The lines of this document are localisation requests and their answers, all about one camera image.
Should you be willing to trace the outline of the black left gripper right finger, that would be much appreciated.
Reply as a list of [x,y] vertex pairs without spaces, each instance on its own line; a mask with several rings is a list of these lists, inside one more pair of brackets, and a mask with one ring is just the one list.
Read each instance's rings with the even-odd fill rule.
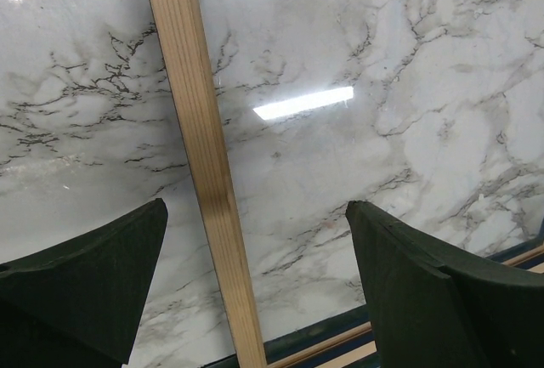
[[542,366],[542,275],[466,252],[368,201],[351,201],[345,216],[382,366]]

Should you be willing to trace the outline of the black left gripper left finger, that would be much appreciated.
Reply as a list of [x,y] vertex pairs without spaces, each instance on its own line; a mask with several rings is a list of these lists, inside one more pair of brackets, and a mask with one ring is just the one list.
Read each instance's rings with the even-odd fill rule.
[[122,367],[162,249],[167,206],[120,218],[1,266],[3,367]]

